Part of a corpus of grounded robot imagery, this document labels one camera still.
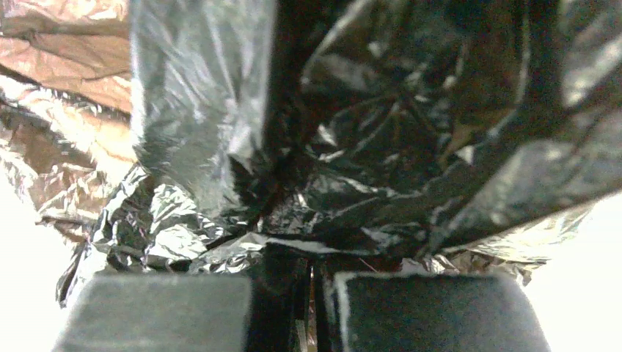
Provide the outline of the black plastic trash bag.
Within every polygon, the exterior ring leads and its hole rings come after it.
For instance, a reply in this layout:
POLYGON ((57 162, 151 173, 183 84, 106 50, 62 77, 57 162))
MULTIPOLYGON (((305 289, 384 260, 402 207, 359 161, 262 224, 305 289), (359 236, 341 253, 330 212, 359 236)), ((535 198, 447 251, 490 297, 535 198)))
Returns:
POLYGON ((621 3, 3 1, 1 173, 63 305, 429 257, 621 189, 621 3))

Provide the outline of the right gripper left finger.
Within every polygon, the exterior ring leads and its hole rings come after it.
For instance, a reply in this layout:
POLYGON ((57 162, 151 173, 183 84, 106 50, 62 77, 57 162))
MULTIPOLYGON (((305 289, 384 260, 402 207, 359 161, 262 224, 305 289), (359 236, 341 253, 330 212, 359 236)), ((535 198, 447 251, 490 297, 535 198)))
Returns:
POLYGON ((267 245, 248 270, 252 304, 247 351, 303 351, 310 294, 310 262, 281 246, 267 245))

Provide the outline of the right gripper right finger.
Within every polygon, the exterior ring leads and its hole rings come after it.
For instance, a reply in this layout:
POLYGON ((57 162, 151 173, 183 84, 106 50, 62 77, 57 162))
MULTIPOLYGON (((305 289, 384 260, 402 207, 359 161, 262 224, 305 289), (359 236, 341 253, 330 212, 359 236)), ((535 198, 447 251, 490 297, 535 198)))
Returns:
POLYGON ((326 257, 313 264, 313 293, 318 351, 342 351, 339 318, 334 307, 334 275, 346 271, 344 257, 326 257))

